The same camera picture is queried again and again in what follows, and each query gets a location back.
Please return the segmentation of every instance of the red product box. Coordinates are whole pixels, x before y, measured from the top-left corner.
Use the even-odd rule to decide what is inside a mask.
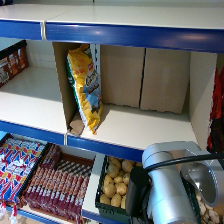
[[[26,46],[22,40],[0,51],[0,88],[29,66]]]

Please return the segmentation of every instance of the blue shelf edge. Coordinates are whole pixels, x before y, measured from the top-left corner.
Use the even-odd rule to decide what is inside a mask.
[[[46,23],[50,41],[224,53],[224,30]]]
[[[122,159],[142,162],[143,150],[93,141],[75,136],[67,136],[67,145],[78,149],[89,150],[96,153],[114,156]]]
[[[42,40],[41,23],[0,20],[0,36],[18,39]]]
[[[86,218],[86,219],[91,219],[91,220],[95,220],[99,223],[105,223],[105,224],[122,224],[120,222],[116,222],[110,219],[106,219],[101,217],[98,214],[92,213],[92,212],[88,212],[85,210],[82,210],[82,217]]]
[[[5,121],[0,121],[0,131],[23,135],[26,137],[31,137],[31,138],[43,140],[46,142],[59,144],[59,145],[64,145],[63,134],[36,129],[32,127],[27,127],[27,126],[23,126],[19,124],[13,124],[13,123],[5,122]]]
[[[12,207],[6,206],[6,210],[9,211],[9,212],[12,212]],[[38,215],[34,215],[32,213],[29,213],[29,212],[25,212],[25,211],[20,210],[20,209],[17,209],[17,214],[18,215],[21,215],[23,217],[26,217],[28,219],[35,220],[35,221],[40,222],[40,223],[45,223],[45,224],[60,224],[58,222],[55,222],[55,221],[52,221],[52,220],[43,218],[43,217],[38,216]]]

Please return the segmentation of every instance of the potato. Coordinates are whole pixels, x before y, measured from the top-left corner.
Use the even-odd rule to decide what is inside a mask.
[[[135,166],[142,166],[142,163],[137,162]]]
[[[110,199],[105,194],[102,194],[100,195],[100,203],[110,205]]]
[[[121,206],[121,196],[119,194],[115,194],[111,199],[111,205],[119,208]]]
[[[124,196],[127,193],[127,186],[124,183],[118,183],[115,185],[116,187],[116,193]]]
[[[106,186],[108,184],[114,184],[114,181],[111,178],[111,176],[106,175],[105,178],[104,178],[103,186]]]
[[[128,185],[129,183],[129,178],[130,178],[130,173],[126,173],[124,176],[123,176],[123,182]]]
[[[116,193],[116,187],[113,184],[108,184],[103,188],[103,192],[108,198],[112,198]]]
[[[119,170],[121,169],[121,163],[118,161],[118,159],[110,156],[108,160],[109,164],[115,165]]]
[[[133,166],[131,165],[130,161],[124,160],[122,162],[122,169],[124,170],[124,172],[130,173],[131,170],[133,169]]]
[[[121,200],[121,208],[125,209],[125,200],[126,200],[126,195],[122,197]]]
[[[108,169],[107,169],[107,174],[113,178],[115,178],[119,173],[119,169],[113,165],[113,164],[110,164],[108,166]]]
[[[135,165],[135,162],[134,161],[128,160],[128,162],[130,162],[132,166]]]
[[[123,178],[121,176],[117,176],[114,178],[114,183],[115,184],[118,184],[118,183],[121,183],[123,181]]]
[[[124,175],[125,175],[124,170],[120,170],[117,176],[118,177],[123,177]]]

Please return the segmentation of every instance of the potato crate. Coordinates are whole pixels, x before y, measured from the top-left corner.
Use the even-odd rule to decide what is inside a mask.
[[[103,181],[104,181],[104,177],[106,176],[106,170],[108,165],[109,165],[108,157],[105,156],[101,175],[100,175],[99,185],[98,185],[98,189],[96,193],[96,200],[95,200],[96,208],[99,209],[100,216],[106,219],[111,219],[117,222],[129,224],[130,217],[125,211],[125,209],[100,203],[100,195],[103,194]]]
[[[100,175],[99,185],[98,185],[98,189],[96,193],[95,206],[96,208],[99,209],[100,216],[120,222],[120,223],[130,224],[131,223],[130,216],[127,214],[125,209],[100,203],[100,196],[103,194],[103,182],[104,182],[104,177],[106,176],[106,170],[108,165],[109,165],[108,157],[105,156],[101,175]],[[186,193],[189,197],[197,222],[201,224],[200,208],[198,206],[198,202],[196,199],[195,189],[192,184],[190,184],[188,181],[186,181],[183,178],[182,178],[182,182],[186,190]]]

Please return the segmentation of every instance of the chip bag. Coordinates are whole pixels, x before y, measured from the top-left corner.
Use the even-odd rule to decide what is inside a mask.
[[[89,44],[69,50],[67,70],[82,121],[94,134],[100,122],[103,104]]]

